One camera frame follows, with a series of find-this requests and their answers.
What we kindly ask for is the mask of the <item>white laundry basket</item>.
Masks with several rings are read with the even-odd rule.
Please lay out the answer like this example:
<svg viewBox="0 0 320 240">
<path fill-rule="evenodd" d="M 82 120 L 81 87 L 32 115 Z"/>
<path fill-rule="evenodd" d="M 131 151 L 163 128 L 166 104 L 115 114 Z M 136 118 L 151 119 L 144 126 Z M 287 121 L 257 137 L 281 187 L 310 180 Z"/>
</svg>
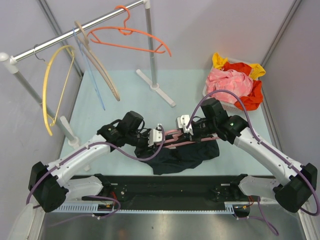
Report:
<svg viewBox="0 0 320 240">
<path fill-rule="evenodd" d="M 258 63 L 246 63 L 223 58 L 217 52 L 212 57 L 211 68 L 204 86 L 204 95 L 217 90 L 227 90 L 237 95 L 247 111 L 255 111 L 263 102 L 262 81 L 266 74 Z"/>
</svg>

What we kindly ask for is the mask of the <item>red orange garment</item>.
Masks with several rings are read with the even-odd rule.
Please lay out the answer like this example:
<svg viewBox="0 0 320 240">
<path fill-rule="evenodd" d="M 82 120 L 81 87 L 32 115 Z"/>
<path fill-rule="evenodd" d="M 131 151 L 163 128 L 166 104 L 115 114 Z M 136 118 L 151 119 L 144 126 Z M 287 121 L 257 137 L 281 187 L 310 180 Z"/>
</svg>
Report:
<svg viewBox="0 0 320 240">
<path fill-rule="evenodd" d="M 225 63 L 224 71 L 235 70 L 239 73 L 244 73 L 253 80 L 252 90 L 248 96 L 242 96 L 240 99 L 244 103 L 247 111 L 257 110 L 263 102 L 262 82 L 258 80 L 266 74 L 265 69 L 258 63 L 246 64 L 243 62 Z"/>
</svg>

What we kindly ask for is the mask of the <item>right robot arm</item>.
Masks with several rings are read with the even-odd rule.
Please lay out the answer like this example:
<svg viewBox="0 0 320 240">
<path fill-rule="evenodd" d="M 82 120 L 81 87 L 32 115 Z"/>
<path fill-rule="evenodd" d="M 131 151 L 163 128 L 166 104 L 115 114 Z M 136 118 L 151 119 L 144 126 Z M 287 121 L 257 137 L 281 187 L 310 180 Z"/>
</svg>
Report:
<svg viewBox="0 0 320 240">
<path fill-rule="evenodd" d="M 204 114 L 200 120 L 194 122 L 193 115 L 182 115 L 177 119 L 185 134 L 194 140 L 215 134 L 247 152 L 274 176 L 271 180 L 244 175 L 230 188 L 235 200 L 242 201 L 247 196 L 263 197 L 277 201 L 289 212 L 301 210 L 306 213 L 303 205 L 314 197 L 316 211 L 313 216 L 320 214 L 320 200 L 316 194 L 318 170 L 314 165 L 303 165 L 285 155 L 257 134 L 248 117 L 229 116 L 215 98 L 203 98 L 196 107 Z"/>
</svg>

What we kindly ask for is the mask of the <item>yellow hanger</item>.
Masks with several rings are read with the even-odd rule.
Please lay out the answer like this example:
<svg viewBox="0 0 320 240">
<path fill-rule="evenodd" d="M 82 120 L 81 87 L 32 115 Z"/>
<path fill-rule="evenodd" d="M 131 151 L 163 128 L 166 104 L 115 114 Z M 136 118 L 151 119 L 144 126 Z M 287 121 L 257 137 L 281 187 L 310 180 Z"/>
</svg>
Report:
<svg viewBox="0 0 320 240">
<path fill-rule="evenodd" d="M 52 66 L 54 64 L 54 61 L 58 57 L 59 53 L 62 52 L 63 50 L 66 50 L 67 53 L 71 56 L 71 63 L 68 68 L 68 72 L 66 74 L 63 88 L 62 88 L 62 91 L 61 91 L 61 94 L 59 97 L 59 101 L 58 101 L 58 105 L 57 105 L 57 109 L 56 109 L 57 112 L 53 116 L 50 116 L 49 107 L 47 106 L 49 76 L 50 76 L 50 72 L 51 72 Z M 64 46 L 60 47 L 59 49 L 57 49 L 55 51 L 55 53 L 52 55 L 50 61 L 46 63 L 46 70 L 44 73 L 43 85 L 42 85 L 42 116 L 43 116 L 45 128 L 51 137 L 53 136 L 53 132 L 52 132 L 51 127 L 54 127 L 58 122 L 58 114 L 59 114 L 62 100 L 64 97 L 65 89 L 66 89 L 66 86 L 67 86 L 67 83 L 69 80 L 69 76 L 71 74 L 71 70 L 72 70 L 73 64 L 75 62 L 75 58 L 76 58 L 75 48 L 72 45 L 64 45 Z"/>
</svg>

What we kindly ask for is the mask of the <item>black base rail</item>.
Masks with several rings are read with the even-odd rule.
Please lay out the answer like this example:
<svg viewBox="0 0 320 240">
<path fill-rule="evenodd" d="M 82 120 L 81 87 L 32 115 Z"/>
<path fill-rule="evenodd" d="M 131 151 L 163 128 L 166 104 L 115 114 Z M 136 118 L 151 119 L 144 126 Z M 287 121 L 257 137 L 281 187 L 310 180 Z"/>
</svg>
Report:
<svg viewBox="0 0 320 240">
<path fill-rule="evenodd" d="M 111 176 L 102 182 L 99 197 L 114 197 L 122 210 L 213 211 L 226 202 L 250 205 L 257 197 L 236 186 L 239 176 Z"/>
</svg>

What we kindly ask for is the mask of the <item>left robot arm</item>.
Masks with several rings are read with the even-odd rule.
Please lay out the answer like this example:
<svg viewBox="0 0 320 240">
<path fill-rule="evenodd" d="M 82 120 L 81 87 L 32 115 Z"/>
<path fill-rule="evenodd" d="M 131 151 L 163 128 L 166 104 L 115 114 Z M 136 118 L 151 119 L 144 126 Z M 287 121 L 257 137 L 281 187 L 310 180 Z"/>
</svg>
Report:
<svg viewBox="0 0 320 240">
<path fill-rule="evenodd" d="M 164 145 L 165 131 L 163 126 L 158 124 L 156 128 L 141 132 L 139 126 L 143 125 L 143 117 L 134 111 L 129 111 L 123 119 L 102 126 L 90 140 L 66 157 L 48 164 L 36 163 L 31 169 L 26 203 L 29 204 L 31 198 L 35 198 L 39 206 L 46 213 L 50 213 L 65 201 L 94 196 L 100 200 L 107 199 L 111 188 L 97 176 L 83 179 L 73 177 L 97 158 L 114 150 L 133 160 L 142 160 L 124 152 L 121 149 L 124 145 L 154 149 L 156 144 L 159 144 L 156 152 L 143 161 L 153 159 Z"/>
</svg>

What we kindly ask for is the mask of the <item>dark navy shorts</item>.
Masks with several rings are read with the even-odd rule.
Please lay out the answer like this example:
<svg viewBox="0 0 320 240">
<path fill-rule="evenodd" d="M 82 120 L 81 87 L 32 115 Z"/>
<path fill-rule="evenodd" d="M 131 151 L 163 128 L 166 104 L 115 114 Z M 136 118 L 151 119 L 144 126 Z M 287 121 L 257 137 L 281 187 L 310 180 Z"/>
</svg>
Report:
<svg viewBox="0 0 320 240">
<path fill-rule="evenodd" d="M 175 174 L 187 169 L 194 169 L 203 161 L 220 156 L 216 140 L 196 142 L 175 148 L 162 147 L 159 153 L 145 163 L 154 175 Z"/>
</svg>

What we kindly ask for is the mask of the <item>clothes rack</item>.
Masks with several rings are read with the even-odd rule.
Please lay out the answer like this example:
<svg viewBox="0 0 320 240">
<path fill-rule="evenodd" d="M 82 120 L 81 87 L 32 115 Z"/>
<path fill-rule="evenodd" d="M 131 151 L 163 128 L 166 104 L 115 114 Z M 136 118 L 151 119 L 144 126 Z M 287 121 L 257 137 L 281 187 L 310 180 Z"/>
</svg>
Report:
<svg viewBox="0 0 320 240">
<path fill-rule="evenodd" d="M 66 138 L 68 139 L 68 144 L 73 147 L 74 149 L 80 147 L 80 140 L 78 137 L 76 137 L 72 129 L 66 120 L 64 116 L 62 116 L 60 119 L 57 119 L 57 114 L 55 112 L 52 112 L 49 107 L 47 106 L 47 100 L 46 100 L 46 84 L 48 82 L 49 72 L 51 69 L 52 63 L 47 63 L 47 68 L 43 80 L 43 90 L 42 90 L 42 96 L 39 96 L 37 92 L 34 90 L 34 88 L 29 84 L 29 82 L 25 79 L 25 77 L 19 72 L 19 69 L 17 68 L 17 62 L 35 55 L 38 52 L 41 52 L 53 45 L 56 45 L 58 43 L 61 43 L 71 37 L 74 37 L 76 42 L 79 43 L 79 49 L 82 53 L 82 55 L 86 56 L 87 59 L 90 60 L 90 62 L 95 66 L 95 68 L 98 70 L 102 78 L 106 81 L 107 85 L 111 89 L 114 97 L 117 101 L 120 100 L 119 93 L 117 92 L 117 89 L 109 76 L 108 71 L 105 69 L 101 61 L 98 59 L 98 57 L 93 53 L 89 46 L 89 40 L 88 40 L 88 34 L 85 32 L 86 30 L 90 30 L 89 34 L 93 35 L 95 31 L 99 30 L 99 27 L 97 26 L 100 23 L 103 23 L 107 21 L 108 19 L 111 19 L 121 13 L 128 13 L 130 9 L 133 9 L 139 5 L 143 5 L 145 8 L 145 18 L 146 18 L 146 25 L 147 25 L 147 31 L 143 32 L 137 29 L 128 28 L 126 25 L 120 27 L 117 26 L 116 30 L 120 31 L 121 34 L 125 36 L 129 36 L 132 33 L 139 33 L 142 35 L 145 35 L 148 37 L 148 48 L 146 49 L 146 52 L 149 53 L 149 59 L 150 59 L 150 69 L 151 69 L 151 78 L 148 78 L 140 69 L 136 70 L 136 73 L 140 78 L 142 78 L 150 87 L 150 89 L 154 92 L 156 92 L 164 101 L 166 101 L 171 107 L 175 107 L 176 103 L 164 92 L 161 90 L 158 82 L 157 82 L 157 76 L 156 76 L 156 63 L 155 63 L 155 54 L 162 54 L 163 51 L 160 50 L 160 48 L 164 47 L 165 52 L 170 54 L 171 51 L 169 47 L 159 38 L 155 37 L 152 34 L 152 23 L 151 23 L 151 4 L 148 0 L 137 0 L 135 2 L 132 2 L 126 6 L 117 6 L 112 12 L 103 15 L 97 19 L 94 19 L 84 25 L 81 25 L 80 23 L 76 22 L 76 27 L 69 32 L 65 32 L 51 40 L 48 40 L 40 45 L 36 45 L 35 47 L 31 48 L 30 50 L 27 50 L 17 56 L 10 56 L 7 53 L 2 52 L 0 54 L 0 61 L 3 63 L 5 68 L 16 77 L 16 79 L 24 86 L 24 88 L 27 90 L 27 92 L 36 100 L 36 102 L 42 107 L 42 110 L 44 112 L 44 119 L 47 120 L 48 118 L 52 118 L 53 123 L 58 125 L 58 127 L 62 130 Z"/>
</svg>

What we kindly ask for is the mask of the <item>yellow garment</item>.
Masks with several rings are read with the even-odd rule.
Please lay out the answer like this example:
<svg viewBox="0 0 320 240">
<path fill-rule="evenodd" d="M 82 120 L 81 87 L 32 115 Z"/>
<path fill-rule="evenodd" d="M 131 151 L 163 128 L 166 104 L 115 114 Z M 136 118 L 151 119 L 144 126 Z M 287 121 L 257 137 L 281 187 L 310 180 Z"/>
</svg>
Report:
<svg viewBox="0 0 320 240">
<path fill-rule="evenodd" d="M 266 70 L 259 63 L 233 62 L 227 57 L 221 57 L 217 52 L 212 56 L 212 63 L 215 69 L 222 71 L 235 70 L 244 73 L 253 80 L 257 80 L 266 74 Z"/>
</svg>

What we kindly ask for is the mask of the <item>pink garment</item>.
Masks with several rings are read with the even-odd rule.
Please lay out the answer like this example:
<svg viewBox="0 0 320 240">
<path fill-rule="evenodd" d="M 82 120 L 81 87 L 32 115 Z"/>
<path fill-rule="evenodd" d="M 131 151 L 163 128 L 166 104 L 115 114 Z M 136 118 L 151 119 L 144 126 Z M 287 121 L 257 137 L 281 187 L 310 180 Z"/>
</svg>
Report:
<svg viewBox="0 0 320 240">
<path fill-rule="evenodd" d="M 246 97 L 253 87 L 253 80 L 242 72 L 235 70 L 222 71 L 212 68 L 206 81 L 206 92 L 226 90 L 234 93 L 238 98 Z"/>
</svg>

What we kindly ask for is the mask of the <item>orange hanger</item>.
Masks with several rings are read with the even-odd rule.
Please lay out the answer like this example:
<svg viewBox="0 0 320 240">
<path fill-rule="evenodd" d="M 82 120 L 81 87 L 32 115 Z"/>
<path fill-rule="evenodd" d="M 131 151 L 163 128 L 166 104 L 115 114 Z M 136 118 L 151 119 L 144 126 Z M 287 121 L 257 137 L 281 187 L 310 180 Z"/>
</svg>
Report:
<svg viewBox="0 0 320 240">
<path fill-rule="evenodd" d="M 160 38 L 154 36 L 151 33 L 141 31 L 139 29 L 135 28 L 129 28 L 127 26 L 127 21 L 131 18 L 131 12 L 130 10 L 125 7 L 124 5 L 117 5 L 114 10 L 124 10 L 125 13 L 127 13 L 127 17 L 123 20 L 123 26 L 102 26 L 102 27 L 96 27 L 93 30 L 90 30 L 87 34 L 89 37 L 89 40 L 92 43 L 95 44 L 100 44 L 100 45 L 105 45 L 105 46 L 111 46 L 111 47 L 117 47 L 117 48 L 123 48 L 123 49 L 130 49 L 130 50 L 136 50 L 140 52 L 148 52 L 148 53 L 153 53 L 153 54 L 165 54 L 168 53 L 168 55 L 171 57 L 172 52 L 170 48 L 167 46 L 167 44 L 161 40 Z M 136 47 L 132 45 L 123 45 L 123 44 L 118 44 L 118 43 L 112 43 L 112 42 L 107 42 L 104 40 L 101 40 L 97 33 L 104 31 L 104 30 L 117 30 L 121 35 L 128 37 L 131 36 L 132 34 L 137 35 L 137 36 L 144 36 L 147 37 L 148 40 L 155 40 L 158 42 L 158 46 L 154 49 L 149 48 L 141 48 L 141 47 Z"/>
</svg>

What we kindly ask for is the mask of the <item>beige hanger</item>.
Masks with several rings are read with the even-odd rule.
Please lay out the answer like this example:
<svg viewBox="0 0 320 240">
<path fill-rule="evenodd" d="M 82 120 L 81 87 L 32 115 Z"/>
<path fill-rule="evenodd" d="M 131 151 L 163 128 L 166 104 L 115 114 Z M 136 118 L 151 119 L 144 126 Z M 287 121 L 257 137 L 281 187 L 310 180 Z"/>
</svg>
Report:
<svg viewBox="0 0 320 240">
<path fill-rule="evenodd" d="M 120 98 L 119 92 L 117 90 L 117 87 L 114 84 L 107 69 L 104 67 L 102 62 L 99 60 L 99 58 L 96 56 L 96 54 L 91 49 L 91 47 L 89 45 L 89 39 L 85 33 L 85 30 L 83 29 L 82 25 L 78 21 L 75 21 L 74 24 L 79 29 L 80 33 L 82 34 L 82 37 L 75 36 L 75 38 L 83 46 L 84 55 L 89 59 L 89 61 L 93 64 L 95 69 L 100 73 L 101 77 L 104 79 L 104 81 L 108 85 L 109 89 L 111 90 L 113 96 L 119 102 L 121 100 L 121 98 Z"/>
</svg>

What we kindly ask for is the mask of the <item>pink hanger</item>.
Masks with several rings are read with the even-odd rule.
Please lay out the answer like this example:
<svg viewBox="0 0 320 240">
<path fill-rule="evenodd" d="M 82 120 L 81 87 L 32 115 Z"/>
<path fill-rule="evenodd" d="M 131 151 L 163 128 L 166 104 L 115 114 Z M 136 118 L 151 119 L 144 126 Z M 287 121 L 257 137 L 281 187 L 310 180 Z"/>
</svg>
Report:
<svg viewBox="0 0 320 240">
<path fill-rule="evenodd" d="M 174 149 L 180 146 L 201 143 L 204 141 L 185 141 L 185 134 L 180 129 L 165 131 L 165 140 L 163 148 Z"/>
</svg>

